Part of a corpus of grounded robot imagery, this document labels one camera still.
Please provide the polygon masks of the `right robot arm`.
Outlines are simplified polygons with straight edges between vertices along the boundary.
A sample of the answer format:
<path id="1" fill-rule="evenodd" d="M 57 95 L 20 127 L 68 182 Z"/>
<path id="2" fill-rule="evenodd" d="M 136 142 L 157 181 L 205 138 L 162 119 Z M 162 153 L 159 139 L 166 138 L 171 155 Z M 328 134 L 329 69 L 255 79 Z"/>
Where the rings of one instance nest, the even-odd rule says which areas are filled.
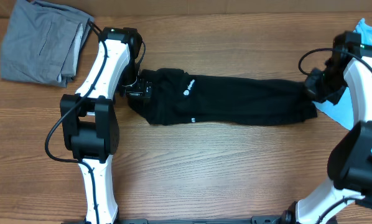
<path id="1" fill-rule="evenodd" d="M 314 101 L 334 105 L 349 89 L 354 125 L 331 152 L 325 181 L 274 223 L 336 223 L 337 213 L 353 202 L 372 209 L 372 45 L 346 31 L 329 50 L 325 70 L 308 73 L 305 88 Z"/>

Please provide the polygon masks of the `black t-shirt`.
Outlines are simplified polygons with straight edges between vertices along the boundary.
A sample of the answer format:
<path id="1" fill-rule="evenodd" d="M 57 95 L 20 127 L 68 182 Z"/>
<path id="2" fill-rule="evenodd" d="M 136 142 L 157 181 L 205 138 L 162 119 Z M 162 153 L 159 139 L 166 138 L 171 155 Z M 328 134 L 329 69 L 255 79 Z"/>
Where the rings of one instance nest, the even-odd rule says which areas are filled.
<path id="1" fill-rule="evenodd" d="M 151 83 L 149 101 L 130 98 L 128 105 L 149 124 L 209 121 L 279 126 L 317 117 L 301 82 L 190 75 L 181 69 L 143 70 Z"/>

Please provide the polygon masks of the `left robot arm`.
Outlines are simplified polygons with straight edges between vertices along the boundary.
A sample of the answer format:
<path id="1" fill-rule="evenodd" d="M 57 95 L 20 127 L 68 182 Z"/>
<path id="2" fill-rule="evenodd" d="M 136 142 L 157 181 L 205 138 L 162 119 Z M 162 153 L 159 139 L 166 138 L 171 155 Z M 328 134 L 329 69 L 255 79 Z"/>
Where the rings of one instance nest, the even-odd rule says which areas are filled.
<path id="1" fill-rule="evenodd" d="M 152 85 L 140 77 L 145 43 L 134 28 L 98 32 L 99 50 L 81 87 L 60 100 L 65 147 L 83 176 L 87 212 L 84 223 L 118 223 L 112 161 L 119 145 L 115 94 L 147 102 Z"/>

